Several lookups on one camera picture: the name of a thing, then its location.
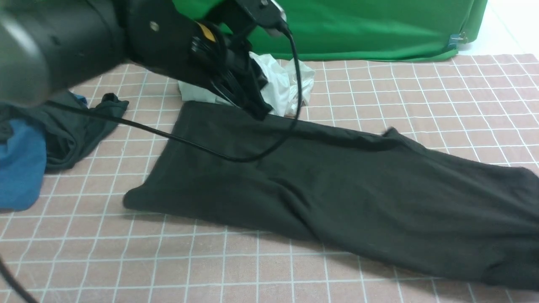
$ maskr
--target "blue cloth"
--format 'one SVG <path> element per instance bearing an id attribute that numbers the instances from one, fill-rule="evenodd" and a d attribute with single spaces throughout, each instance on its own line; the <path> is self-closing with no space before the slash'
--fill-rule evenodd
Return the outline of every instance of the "blue cloth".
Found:
<path id="1" fill-rule="evenodd" d="M 47 151 L 41 125 L 12 119 L 13 135 L 0 143 L 0 208 L 26 210 L 41 192 Z"/>
<path id="2" fill-rule="evenodd" d="M 77 99 L 82 102 L 82 104 L 86 105 L 86 107 L 88 107 L 88 101 L 86 100 L 86 97 L 85 96 L 81 96 L 81 95 L 77 95 L 77 94 L 74 94 L 75 97 L 77 97 Z"/>

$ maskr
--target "pink grid mat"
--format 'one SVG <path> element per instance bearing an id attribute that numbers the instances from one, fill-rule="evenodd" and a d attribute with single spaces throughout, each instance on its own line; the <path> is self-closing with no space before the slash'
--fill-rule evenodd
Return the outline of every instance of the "pink grid mat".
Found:
<path id="1" fill-rule="evenodd" d="M 380 133 L 389 126 L 456 156 L 539 172 L 539 61 L 458 56 L 445 63 L 309 63 L 302 118 Z M 114 92 L 127 119 L 170 131 L 177 82 L 122 66 L 74 89 Z M 43 302 L 532 303 L 539 294 L 433 279 L 264 232 L 135 215 L 122 195 L 166 141 L 120 126 L 74 169 L 47 175 L 28 211 L 0 215 L 0 253 Z M 0 285 L 0 302 L 20 302 Z"/>

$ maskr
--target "green backdrop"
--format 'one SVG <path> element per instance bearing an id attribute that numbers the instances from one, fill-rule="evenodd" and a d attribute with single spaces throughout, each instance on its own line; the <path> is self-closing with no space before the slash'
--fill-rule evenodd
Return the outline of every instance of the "green backdrop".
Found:
<path id="1" fill-rule="evenodd" d="M 174 0 L 200 18 L 219 0 Z M 487 0 L 278 0 L 301 60 L 443 60 L 457 54 L 452 35 L 477 38 Z M 254 52 L 290 59 L 288 41 L 257 29 Z"/>

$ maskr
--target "black cable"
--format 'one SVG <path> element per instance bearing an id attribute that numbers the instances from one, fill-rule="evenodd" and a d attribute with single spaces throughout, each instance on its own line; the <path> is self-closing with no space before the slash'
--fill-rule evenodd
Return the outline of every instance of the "black cable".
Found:
<path id="1" fill-rule="evenodd" d="M 4 260 L 0 257 L 0 273 L 4 277 L 6 283 L 26 302 L 26 303 L 39 303 L 32 295 L 27 292 L 24 287 L 19 284 L 15 277 L 11 274 L 8 267 L 5 265 Z"/>
<path id="2" fill-rule="evenodd" d="M 159 136 L 162 136 L 162 137 L 165 137 L 167 139 L 171 139 L 171 140 L 174 140 L 174 141 L 178 141 L 178 142 L 181 142 L 181 143 L 185 143 L 187 145 L 190 145 L 194 148 L 197 148 L 199 150 L 202 150 L 202 151 L 205 151 L 209 154 L 212 154 L 214 156 L 217 156 L 217 157 L 220 157 L 221 159 L 224 159 L 224 160 L 227 160 L 227 161 L 231 161 L 231 162 L 238 162 L 238 163 L 246 163 L 246 162 L 253 162 L 253 161 L 257 161 L 257 160 L 260 160 L 264 157 L 266 157 L 267 155 L 271 154 L 272 152 L 274 152 L 275 150 L 277 150 L 279 147 L 281 147 L 281 145 L 283 143 L 285 143 L 285 141 L 290 137 L 290 135 L 292 134 L 292 131 L 294 130 L 294 128 L 296 127 L 296 125 L 298 124 L 298 121 L 299 121 L 299 116 L 301 114 L 301 106 L 302 106 L 302 101 L 303 101 L 303 97 L 302 97 L 302 86 L 301 86 L 301 73 L 300 73 L 300 64 L 299 64 L 299 58 L 298 58 L 298 51 L 296 50 L 296 45 L 295 45 L 295 42 L 294 42 L 294 38 L 292 37 L 292 33 L 290 32 L 290 30 L 288 29 L 288 26 L 286 25 L 286 23 L 283 23 L 282 24 L 282 28 L 281 28 L 281 31 L 283 32 L 283 34 L 288 38 L 288 40 L 290 41 L 290 46 L 291 46 L 291 49 L 292 49 L 292 56 L 294 57 L 294 64 L 295 64 L 295 67 L 296 67 L 296 78 L 297 78 L 297 81 L 298 81 L 298 109 L 296 111 L 296 115 L 294 116 L 294 120 L 292 120 L 291 124 L 290 124 L 290 127 L 288 129 L 288 132 L 283 135 L 281 137 L 281 139 L 279 139 L 274 145 L 272 145 L 271 147 L 269 147 L 268 149 L 266 149 L 265 151 L 263 151 L 262 153 L 256 155 L 256 156 L 252 156 L 252 157 L 247 157 L 247 158 L 236 158 L 236 157 L 229 157 L 229 156 L 226 156 L 226 155 L 223 155 L 223 154 L 220 154 L 216 151 L 213 151 L 211 149 L 208 149 L 206 147 L 203 147 L 203 146 L 200 146 L 194 142 L 191 142 L 189 140 L 186 140 L 186 139 L 183 139 L 181 137 L 178 137 L 178 136 L 174 136 L 172 134 L 168 134 L 168 133 L 165 133 L 165 132 L 162 132 L 158 129 L 155 129 L 155 128 L 151 128 L 151 127 L 148 127 L 146 125 L 143 125 L 143 124 L 140 124 L 140 123 L 137 123 L 137 122 L 134 122 L 134 121 L 130 121 L 130 120 L 126 120 L 126 119 L 122 119 L 122 118 L 115 118 L 115 117 L 110 117 L 110 116 L 106 116 L 106 115 L 101 115 L 101 114 L 98 114 L 98 113 L 94 113 L 94 112 L 89 112 L 89 111 L 85 111 L 83 109 L 79 109 L 79 108 L 74 108 L 74 107 L 70 107 L 70 106 L 66 106 L 66 105 L 62 105 L 62 104 L 59 104 L 59 103 L 56 103 L 56 102 L 52 102 L 52 101 L 47 101 L 45 104 L 47 106 L 51 106 L 51 107 L 54 107 L 54 108 L 58 108 L 58 109 L 62 109 L 62 110 L 65 110 L 67 112 L 72 112 L 72 113 L 75 113 L 75 114 L 81 114 L 81 115 L 86 115 L 86 116 L 90 116 L 90 117 L 93 117 L 93 118 L 98 118 L 98 119 L 103 119 L 103 120 L 107 120 L 107 121 L 110 121 L 110 122 L 116 122 L 116 123 L 119 123 L 119 124 L 124 124 L 124 125 L 128 125 L 128 126 L 132 126 L 132 127 L 136 127 L 136 128 L 139 128 L 139 129 L 142 129 L 142 130 L 146 130 L 150 133 L 153 133 L 153 134 L 156 134 L 156 135 L 159 135 Z M 8 285 L 13 288 L 13 290 L 26 302 L 26 303 L 39 303 L 34 297 L 32 297 L 32 295 L 27 292 L 24 287 L 15 279 L 15 277 L 13 276 L 13 274 L 11 274 L 11 272 L 9 271 L 9 269 L 6 267 L 4 261 L 2 260 L 2 258 L 0 257 L 0 274 L 2 275 L 2 277 L 4 278 L 4 280 L 8 283 Z"/>
<path id="3" fill-rule="evenodd" d="M 292 49 L 292 55 L 294 57 L 294 64 L 295 64 L 295 69 L 296 69 L 296 78 L 297 78 L 297 81 L 298 81 L 298 109 L 296 110 L 294 119 L 292 120 L 292 122 L 290 124 L 290 127 L 288 128 L 287 132 L 279 140 L 277 140 L 276 143 L 274 143 L 272 146 L 270 146 L 269 148 L 267 148 L 266 150 L 264 150 L 263 152 L 261 152 L 258 155 L 255 155 L 255 156 L 245 157 L 245 158 L 230 157 L 230 156 L 218 153 L 216 151 L 213 151 L 213 150 L 211 150 L 211 149 L 209 149 L 207 147 L 196 144 L 194 142 L 191 142 L 189 140 L 186 140 L 184 138 L 181 138 L 181 137 L 178 137 L 178 136 L 163 132 L 161 130 L 158 130 L 158 129 L 155 129 L 155 128 L 152 128 L 152 127 L 149 127 L 149 126 L 146 126 L 146 125 L 143 125 L 143 124 L 140 124 L 138 122 L 134 122 L 134 121 L 131 121 L 131 120 L 126 120 L 126 119 L 123 119 L 123 118 L 116 118 L 116 117 L 111 117 L 111 116 L 107 116 L 107 115 L 102 115 L 102 114 L 99 114 L 99 113 L 89 112 L 89 111 L 86 111 L 84 109 L 74 108 L 74 107 L 70 107 L 70 106 L 67 106 L 67 105 L 58 104 L 58 103 L 53 102 L 53 101 L 47 101 L 45 104 L 47 106 L 62 109 L 64 111 L 72 112 L 72 113 L 75 113 L 75 114 L 86 115 L 86 116 L 90 116 L 90 117 L 93 117 L 93 118 L 103 119 L 103 120 L 107 120 L 107 121 L 110 121 L 110 122 L 115 122 L 115 123 L 118 123 L 118 124 L 132 126 L 132 127 L 135 127 L 135 128 L 141 129 L 141 130 L 145 130 L 145 131 L 153 133 L 155 135 L 162 136 L 162 137 L 165 137 L 165 138 L 170 139 L 170 140 L 174 140 L 174 141 L 177 141 L 177 142 L 187 144 L 189 146 L 197 148 L 197 149 L 199 149 L 199 150 L 201 150 L 203 152 L 209 153 L 209 154 L 211 154 L 213 156 L 219 157 L 219 158 L 221 158 L 223 160 L 226 160 L 226 161 L 236 162 L 236 163 L 247 163 L 247 162 L 258 161 L 258 160 L 266 157 L 267 155 L 271 154 L 272 152 L 276 151 L 279 147 L 282 146 L 283 143 L 286 142 L 286 140 L 290 137 L 290 135 L 292 134 L 292 131 L 294 130 L 294 128 L 298 124 L 299 116 L 301 114 L 301 107 L 302 107 L 303 97 L 302 97 L 301 72 L 300 72 L 300 64 L 299 64 L 299 59 L 298 59 L 298 51 L 297 51 L 296 46 L 295 46 L 294 38 L 292 37 L 292 34 L 291 34 L 290 30 L 288 30 L 288 27 L 284 26 L 283 33 L 288 38 L 288 40 L 290 41 L 290 46 L 291 46 L 291 49 Z"/>

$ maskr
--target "black pants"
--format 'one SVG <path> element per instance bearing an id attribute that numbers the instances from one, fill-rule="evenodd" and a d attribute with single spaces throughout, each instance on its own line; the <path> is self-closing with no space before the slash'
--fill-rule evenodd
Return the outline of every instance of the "black pants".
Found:
<path id="1" fill-rule="evenodd" d="M 271 145 L 289 119 L 188 102 L 174 134 L 230 156 Z M 539 178 L 383 135 L 299 124 L 279 150 L 231 163 L 169 142 L 126 208 L 322 242 L 436 277 L 539 290 Z"/>

